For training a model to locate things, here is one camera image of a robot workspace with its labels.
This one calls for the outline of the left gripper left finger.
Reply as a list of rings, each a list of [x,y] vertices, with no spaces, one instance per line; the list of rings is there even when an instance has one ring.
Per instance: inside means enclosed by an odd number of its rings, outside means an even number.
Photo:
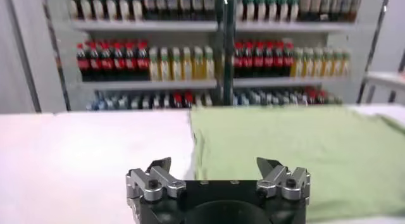
[[[185,209],[186,181],[170,174],[171,158],[152,161],[146,170],[125,175],[127,205],[131,209]]]

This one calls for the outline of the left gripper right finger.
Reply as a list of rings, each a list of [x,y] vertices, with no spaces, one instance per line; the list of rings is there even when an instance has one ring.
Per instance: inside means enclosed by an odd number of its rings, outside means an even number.
[[[304,200],[309,204],[311,174],[306,168],[297,167],[290,171],[274,159],[256,158],[262,179],[256,182],[256,191],[262,197],[281,196],[288,201]]]

